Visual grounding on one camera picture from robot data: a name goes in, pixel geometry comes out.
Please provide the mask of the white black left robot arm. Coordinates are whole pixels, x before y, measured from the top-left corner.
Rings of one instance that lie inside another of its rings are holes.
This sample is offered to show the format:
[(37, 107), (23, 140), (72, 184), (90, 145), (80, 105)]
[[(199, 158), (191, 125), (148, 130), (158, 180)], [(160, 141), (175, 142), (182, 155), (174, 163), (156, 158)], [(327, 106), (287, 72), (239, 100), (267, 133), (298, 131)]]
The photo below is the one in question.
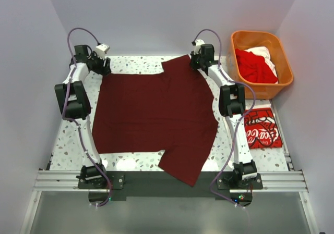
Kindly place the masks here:
[(90, 126), (91, 104), (84, 87), (90, 72), (107, 76), (111, 73), (110, 59), (106, 57), (110, 47), (98, 43), (92, 49), (88, 45), (76, 45), (75, 54), (69, 64), (69, 74), (54, 90), (62, 118), (74, 127), (76, 137), (83, 149), (80, 174), (81, 186), (100, 189), (108, 185), (105, 166), (96, 149)]

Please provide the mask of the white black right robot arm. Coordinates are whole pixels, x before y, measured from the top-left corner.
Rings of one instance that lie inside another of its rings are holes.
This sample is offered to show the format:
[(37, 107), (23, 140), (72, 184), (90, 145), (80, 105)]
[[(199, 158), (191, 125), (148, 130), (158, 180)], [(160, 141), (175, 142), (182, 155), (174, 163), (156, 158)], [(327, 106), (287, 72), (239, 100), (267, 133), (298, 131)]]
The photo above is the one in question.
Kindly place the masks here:
[(194, 50), (190, 53), (190, 66), (193, 70), (202, 70), (219, 87), (218, 109), (225, 118), (232, 137), (233, 174), (225, 178), (229, 186), (239, 186), (257, 177), (256, 164), (251, 155), (244, 117), (250, 110), (246, 110), (245, 85), (234, 81), (226, 71), (220, 67), (220, 61), (214, 58), (214, 47), (203, 40), (192, 42)]

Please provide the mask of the dark maroon t shirt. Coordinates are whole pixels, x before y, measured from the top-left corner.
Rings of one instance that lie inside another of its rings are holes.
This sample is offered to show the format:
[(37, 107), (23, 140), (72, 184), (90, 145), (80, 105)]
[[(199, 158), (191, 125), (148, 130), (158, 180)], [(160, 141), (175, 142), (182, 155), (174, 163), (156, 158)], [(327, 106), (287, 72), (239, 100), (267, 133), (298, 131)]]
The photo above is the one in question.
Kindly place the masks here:
[(157, 152), (158, 166), (194, 186), (215, 140), (213, 94), (184, 55), (155, 75), (110, 74), (102, 79), (92, 135), (100, 154)]

